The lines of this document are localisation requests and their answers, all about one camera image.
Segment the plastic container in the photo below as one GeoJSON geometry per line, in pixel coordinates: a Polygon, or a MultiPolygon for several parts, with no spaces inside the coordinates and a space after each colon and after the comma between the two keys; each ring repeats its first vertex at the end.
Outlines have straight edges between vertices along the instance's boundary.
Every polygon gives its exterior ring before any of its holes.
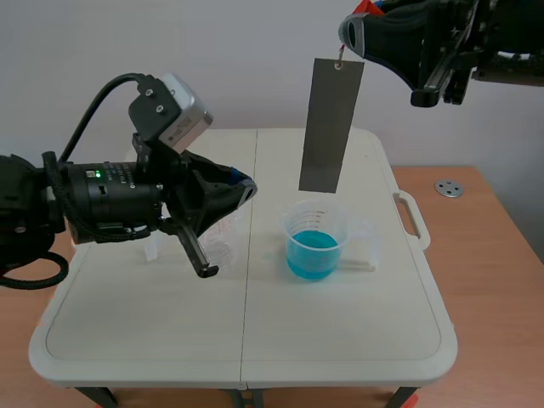
{"type": "Polygon", "coordinates": [[[301,278],[315,281],[330,275],[352,238],[367,240],[368,265],[377,267],[376,229],[333,201],[301,201],[280,218],[280,224],[287,235],[287,264],[301,278]]]}
{"type": "MultiPolygon", "coordinates": [[[[219,267],[221,276],[235,272],[239,252],[237,248],[240,245],[245,211],[245,207],[241,207],[221,218],[198,239],[210,264],[219,267]]],[[[162,209],[162,214],[169,217],[166,207],[162,209]]],[[[143,240],[143,243],[147,262],[152,262],[161,255],[184,252],[178,237],[167,236],[160,231],[153,231],[150,237],[143,240]]]]}

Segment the wooden table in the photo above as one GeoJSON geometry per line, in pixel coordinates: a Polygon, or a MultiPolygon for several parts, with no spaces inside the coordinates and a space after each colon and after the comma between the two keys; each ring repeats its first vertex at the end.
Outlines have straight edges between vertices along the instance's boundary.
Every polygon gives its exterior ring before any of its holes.
{"type": "MultiPolygon", "coordinates": [[[[453,369],[418,393],[417,407],[541,406],[544,266],[476,169],[402,167],[395,177],[425,218],[433,239],[427,258],[459,341],[453,369]],[[465,194],[455,200],[438,195],[434,181],[443,178],[461,183],[465,194]]],[[[65,235],[55,248],[71,254],[65,235]]],[[[37,271],[52,272],[50,266],[36,263],[26,270],[38,277],[37,271]]],[[[78,392],[46,384],[28,363],[28,341],[53,290],[0,293],[0,407],[92,407],[78,392]]],[[[272,408],[377,408],[389,391],[284,388],[264,398],[272,408]]],[[[126,407],[230,406],[228,395],[212,390],[119,389],[116,396],[126,407]]]]}

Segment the table handle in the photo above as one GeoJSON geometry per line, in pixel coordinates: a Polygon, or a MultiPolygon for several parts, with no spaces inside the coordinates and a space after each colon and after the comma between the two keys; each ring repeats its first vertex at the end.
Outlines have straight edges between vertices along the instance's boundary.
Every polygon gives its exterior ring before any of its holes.
{"type": "Polygon", "coordinates": [[[416,200],[402,190],[394,193],[394,198],[405,205],[408,215],[410,216],[411,224],[414,226],[417,238],[419,238],[419,246],[425,251],[428,246],[431,245],[431,235],[428,233],[427,226],[425,225],[425,221],[423,221],[416,200]]]}

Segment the plastic beaker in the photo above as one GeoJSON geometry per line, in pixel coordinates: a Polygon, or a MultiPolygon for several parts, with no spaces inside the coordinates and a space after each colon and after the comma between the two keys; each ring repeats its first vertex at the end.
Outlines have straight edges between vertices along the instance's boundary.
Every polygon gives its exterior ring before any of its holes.
{"type": "Polygon", "coordinates": [[[287,235],[289,268],[309,280],[330,275],[349,239],[366,235],[361,225],[367,224],[328,200],[301,201],[280,218],[280,223],[287,235]]]}

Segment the metal strip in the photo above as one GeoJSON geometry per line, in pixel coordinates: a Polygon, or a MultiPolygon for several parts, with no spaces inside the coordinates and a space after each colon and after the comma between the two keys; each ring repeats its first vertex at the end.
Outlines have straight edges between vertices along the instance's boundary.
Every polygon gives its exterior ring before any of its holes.
{"type": "Polygon", "coordinates": [[[336,193],[364,63],[316,59],[298,189],[336,193]]]}

